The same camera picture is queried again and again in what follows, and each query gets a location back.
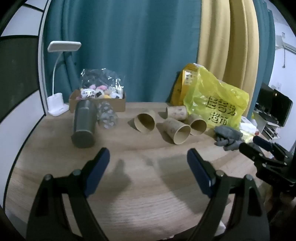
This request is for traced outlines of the teal curtain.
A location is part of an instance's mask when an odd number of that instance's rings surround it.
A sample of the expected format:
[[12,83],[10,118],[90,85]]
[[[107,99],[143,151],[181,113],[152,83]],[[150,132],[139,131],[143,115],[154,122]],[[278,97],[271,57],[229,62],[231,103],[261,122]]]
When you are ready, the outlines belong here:
[[114,71],[129,102],[169,102],[178,74],[197,59],[200,1],[51,1],[44,47],[77,41],[76,52],[44,52],[46,90],[64,101],[84,69]]

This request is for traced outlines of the black monitor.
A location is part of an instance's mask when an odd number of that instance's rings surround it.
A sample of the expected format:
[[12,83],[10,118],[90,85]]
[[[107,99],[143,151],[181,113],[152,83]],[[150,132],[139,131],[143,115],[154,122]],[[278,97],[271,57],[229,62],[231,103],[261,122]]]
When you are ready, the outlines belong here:
[[255,108],[264,120],[284,127],[292,106],[293,101],[286,95],[262,83]]

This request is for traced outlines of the printed paper cup front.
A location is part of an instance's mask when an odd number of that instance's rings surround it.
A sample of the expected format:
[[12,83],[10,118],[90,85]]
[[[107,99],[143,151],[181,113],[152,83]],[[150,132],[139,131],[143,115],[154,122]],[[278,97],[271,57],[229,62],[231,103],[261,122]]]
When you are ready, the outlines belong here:
[[174,144],[184,143],[190,135],[191,127],[174,118],[167,118],[163,122],[164,131],[170,136]]

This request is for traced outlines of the grey metal tumbler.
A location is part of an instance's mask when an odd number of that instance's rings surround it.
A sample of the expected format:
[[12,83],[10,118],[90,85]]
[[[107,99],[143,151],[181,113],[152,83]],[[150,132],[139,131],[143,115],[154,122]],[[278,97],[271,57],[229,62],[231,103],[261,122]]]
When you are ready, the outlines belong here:
[[95,143],[95,126],[97,123],[97,107],[93,101],[81,100],[77,103],[71,140],[78,148],[89,148]]

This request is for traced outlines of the printed paper cup rear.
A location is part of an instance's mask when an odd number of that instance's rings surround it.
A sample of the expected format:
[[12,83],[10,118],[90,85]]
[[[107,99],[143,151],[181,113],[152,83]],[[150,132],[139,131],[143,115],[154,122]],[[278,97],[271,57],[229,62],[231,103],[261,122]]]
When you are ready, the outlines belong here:
[[187,118],[187,109],[182,106],[169,106],[166,108],[167,118],[173,118],[178,121],[184,121]]

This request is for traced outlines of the brown paper cup right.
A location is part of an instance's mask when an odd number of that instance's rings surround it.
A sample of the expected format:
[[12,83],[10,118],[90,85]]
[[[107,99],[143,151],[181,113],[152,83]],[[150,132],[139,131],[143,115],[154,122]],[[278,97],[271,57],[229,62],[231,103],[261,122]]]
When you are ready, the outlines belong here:
[[186,119],[186,124],[191,127],[190,134],[193,136],[201,135],[207,129],[205,120],[195,113],[189,114]]

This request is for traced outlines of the white crumpled tissue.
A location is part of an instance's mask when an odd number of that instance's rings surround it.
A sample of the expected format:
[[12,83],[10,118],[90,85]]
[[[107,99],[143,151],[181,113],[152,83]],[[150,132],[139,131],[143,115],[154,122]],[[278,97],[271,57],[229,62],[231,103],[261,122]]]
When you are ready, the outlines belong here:
[[253,140],[257,128],[246,117],[241,116],[239,130],[243,133],[243,141],[248,143]]

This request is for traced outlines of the printed paper cup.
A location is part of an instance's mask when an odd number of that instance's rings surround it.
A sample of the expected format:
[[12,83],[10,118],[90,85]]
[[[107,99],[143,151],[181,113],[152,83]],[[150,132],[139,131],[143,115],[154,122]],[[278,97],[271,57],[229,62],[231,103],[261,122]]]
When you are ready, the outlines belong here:
[[164,131],[170,136],[174,144],[184,143],[190,135],[191,127],[174,118],[167,118],[163,122]]
[[166,108],[167,118],[173,118],[178,121],[184,121],[187,118],[187,109],[182,106],[169,106]]

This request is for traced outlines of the clear bag of toys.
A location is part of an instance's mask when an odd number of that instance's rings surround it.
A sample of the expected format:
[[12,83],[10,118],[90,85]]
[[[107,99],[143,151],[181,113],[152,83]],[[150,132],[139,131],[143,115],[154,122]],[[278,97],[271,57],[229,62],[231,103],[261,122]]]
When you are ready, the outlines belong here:
[[109,69],[83,69],[80,75],[82,99],[123,99],[124,78]]

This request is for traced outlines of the grey cloth glove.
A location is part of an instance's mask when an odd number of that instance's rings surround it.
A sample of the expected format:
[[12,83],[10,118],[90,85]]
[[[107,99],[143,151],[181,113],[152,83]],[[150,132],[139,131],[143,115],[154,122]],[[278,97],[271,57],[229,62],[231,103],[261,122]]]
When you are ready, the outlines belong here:
[[243,143],[243,133],[235,130],[229,126],[216,126],[214,128],[215,133],[215,145],[223,147],[225,151],[235,151],[239,149],[241,143]]

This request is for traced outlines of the brown cardboard box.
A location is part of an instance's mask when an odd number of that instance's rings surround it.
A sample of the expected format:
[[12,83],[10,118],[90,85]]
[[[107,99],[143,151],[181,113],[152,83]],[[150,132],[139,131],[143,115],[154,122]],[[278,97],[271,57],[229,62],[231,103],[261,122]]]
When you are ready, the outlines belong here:
[[[82,100],[81,94],[80,94],[80,90],[75,90],[74,92],[72,92],[72,94],[69,97],[69,111],[71,113],[74,113],[76,105],[79,101]],[[114,98],[102,98],[102,99],[93,99],[93,98],[88,98],[88,100],[93,101],[96,105],[98,105],[99,103],[106,101],[108,102],[113,110],[115,112],[125,112],[125,103],[126,103],[126,99],[114,99]]]

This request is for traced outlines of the brown paper cup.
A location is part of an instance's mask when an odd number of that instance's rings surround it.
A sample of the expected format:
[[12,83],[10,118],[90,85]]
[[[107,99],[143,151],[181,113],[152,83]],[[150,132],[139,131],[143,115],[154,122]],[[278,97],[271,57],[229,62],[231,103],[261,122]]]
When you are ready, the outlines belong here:
[[193,136],[201,135],[207,129],[205,120],[195,113],[189,114],[186,119],[186,124],[191,127],[190,134]]
[[146,110],[138,114],[134,118],[134,125],[141,133],[149,133],[153,131],[156,126],[155,112],[153,110]]

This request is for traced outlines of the yellow plastic shopping bag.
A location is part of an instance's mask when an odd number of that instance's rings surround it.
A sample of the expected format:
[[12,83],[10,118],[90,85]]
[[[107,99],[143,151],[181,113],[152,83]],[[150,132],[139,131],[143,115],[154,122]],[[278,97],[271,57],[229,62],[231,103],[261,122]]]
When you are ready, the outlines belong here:
[[203,66],[194,67],[193,80],[183,99],[189,114],[201,116],[210,128],[224,125],[239,129],[249,94],[218,80]]

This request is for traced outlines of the orange paper package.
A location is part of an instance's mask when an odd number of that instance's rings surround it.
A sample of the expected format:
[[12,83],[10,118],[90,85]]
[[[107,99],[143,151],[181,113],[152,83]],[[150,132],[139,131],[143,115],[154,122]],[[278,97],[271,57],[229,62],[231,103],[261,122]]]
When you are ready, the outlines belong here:
[[173,93],[171,94],[170,103],[174,106],[183,105],[184,97],[192,83],[192,81],[197,77],[198,69],[201,65],[196,63],[187,64],[175,82],[173,87]]

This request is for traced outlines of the beige yellow curtain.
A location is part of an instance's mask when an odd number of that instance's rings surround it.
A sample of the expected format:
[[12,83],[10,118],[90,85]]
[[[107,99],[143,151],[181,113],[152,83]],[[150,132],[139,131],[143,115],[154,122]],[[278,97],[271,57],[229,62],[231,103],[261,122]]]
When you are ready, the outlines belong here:
[[258,62],[259,31],[253,1],[202,1],[197,63],[252,98]]

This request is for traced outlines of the brown paper cup left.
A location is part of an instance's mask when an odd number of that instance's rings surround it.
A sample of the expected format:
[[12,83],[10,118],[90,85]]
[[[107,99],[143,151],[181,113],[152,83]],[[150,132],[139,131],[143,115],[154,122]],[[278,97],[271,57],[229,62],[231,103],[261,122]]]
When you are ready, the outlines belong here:
[[146,110],[138,114],[134,118],[134,125],[141,133],[149,133],[153,131],[156,126],[155,112],[153,110]]

